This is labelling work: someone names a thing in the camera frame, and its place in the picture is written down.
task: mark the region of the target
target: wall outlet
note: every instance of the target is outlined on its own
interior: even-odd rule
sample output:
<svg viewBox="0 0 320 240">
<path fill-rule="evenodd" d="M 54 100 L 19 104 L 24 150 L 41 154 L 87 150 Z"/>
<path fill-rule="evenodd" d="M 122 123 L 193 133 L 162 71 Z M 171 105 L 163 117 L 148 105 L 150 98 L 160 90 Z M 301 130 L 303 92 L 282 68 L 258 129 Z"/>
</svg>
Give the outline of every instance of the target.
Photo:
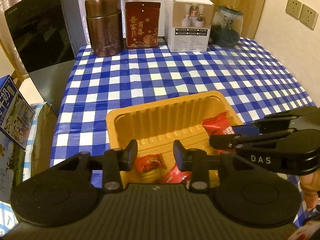
<svg viewBox="0 0 320 240">
<path fill-rule="evenodd" d="M 285 12 L 292 17 L 299 19 L 302 9 L 302 3 L 298 0 L 288 0 Z"/>
<path fill-rule="evenodd" d="M 304 4 L 300 14 L 300 22 L 313 30 L 316 26 L 318 15 L 319 14 L 315 10 Z"/>
</svg>

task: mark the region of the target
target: thermos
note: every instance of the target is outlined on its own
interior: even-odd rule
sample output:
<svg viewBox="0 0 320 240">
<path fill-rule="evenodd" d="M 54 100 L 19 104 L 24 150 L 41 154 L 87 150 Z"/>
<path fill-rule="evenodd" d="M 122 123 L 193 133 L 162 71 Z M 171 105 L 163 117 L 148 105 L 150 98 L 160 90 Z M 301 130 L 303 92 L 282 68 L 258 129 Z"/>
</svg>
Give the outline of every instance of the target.
<svg viewBox="0 0 320 240">
<path fill-rule="evenodd" d="M 92 52 L 109 57 L 123 50 L 121 0 L 86 0 L 85 11 Z"/>
</svg>

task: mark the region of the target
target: round pivot cover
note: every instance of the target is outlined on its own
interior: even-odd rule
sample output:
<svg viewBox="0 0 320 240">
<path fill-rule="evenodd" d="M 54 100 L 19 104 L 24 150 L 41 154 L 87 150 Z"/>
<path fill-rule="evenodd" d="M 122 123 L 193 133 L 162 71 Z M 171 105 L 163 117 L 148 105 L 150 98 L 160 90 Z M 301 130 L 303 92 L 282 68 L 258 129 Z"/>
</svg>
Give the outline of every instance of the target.
<svg viewBox="0 0 320 240">
<path fill-rule="evenodd" d="M 290 182 L 271 172 L 238 171 L 214 189 L 221 211 L 250 227 L 277 227 L 293 222 L 301 196 Z"/>
<path fill-rule="evenodd" d="M 17 185 L 11 195 L 11 206 L 18 220 L 55 227 L 87 216 L 97 199 L 97 189 L 79 173 L 55 171 Z"/>
</svg>

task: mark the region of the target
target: red bag with gold text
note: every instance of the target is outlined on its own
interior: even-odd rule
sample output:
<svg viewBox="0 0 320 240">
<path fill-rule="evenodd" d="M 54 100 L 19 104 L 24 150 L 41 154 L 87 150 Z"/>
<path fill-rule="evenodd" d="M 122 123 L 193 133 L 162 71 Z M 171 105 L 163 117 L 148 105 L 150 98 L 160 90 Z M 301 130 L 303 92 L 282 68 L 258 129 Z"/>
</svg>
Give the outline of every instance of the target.
<svg viewBox="0 0 320 240">
<path fill-rule="evenodd" d="M 140 172 L 150 171 L 156 168 L 165 168 L 161 154 L 149 154 L 140 158 L 136 158 L 134 165 Z"/>
<path fill-rule="evenodd" d="M 190 180 L 191 172 L 190 171 L 179 171 L 177 165 L 175 164 L 173 168 L 162 178 L 156 179 L 153 183 L 186 183 Z"/>
<path fill-rule="evenodd" d="M 209 137 L 216 134 L 234 134 L 234 130 L 230 125 L 227 113 L 223 112 L 216 117 L 202 120 L 202 126 L 208 133 Z"/>
</svg>

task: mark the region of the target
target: white box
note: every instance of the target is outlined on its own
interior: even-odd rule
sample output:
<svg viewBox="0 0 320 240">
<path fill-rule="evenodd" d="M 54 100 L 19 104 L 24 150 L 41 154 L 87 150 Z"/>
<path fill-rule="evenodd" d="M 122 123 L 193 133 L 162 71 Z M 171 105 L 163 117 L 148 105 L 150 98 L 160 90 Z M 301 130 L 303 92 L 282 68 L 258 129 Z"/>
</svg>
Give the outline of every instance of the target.
<svg viewBox="0 0 320 240">
<path fill-rule="evenodd" d="M 213 7 L 210 0 L 165 0 L 164 36 L 171 52 L 207 51 Z"/>
</svg>

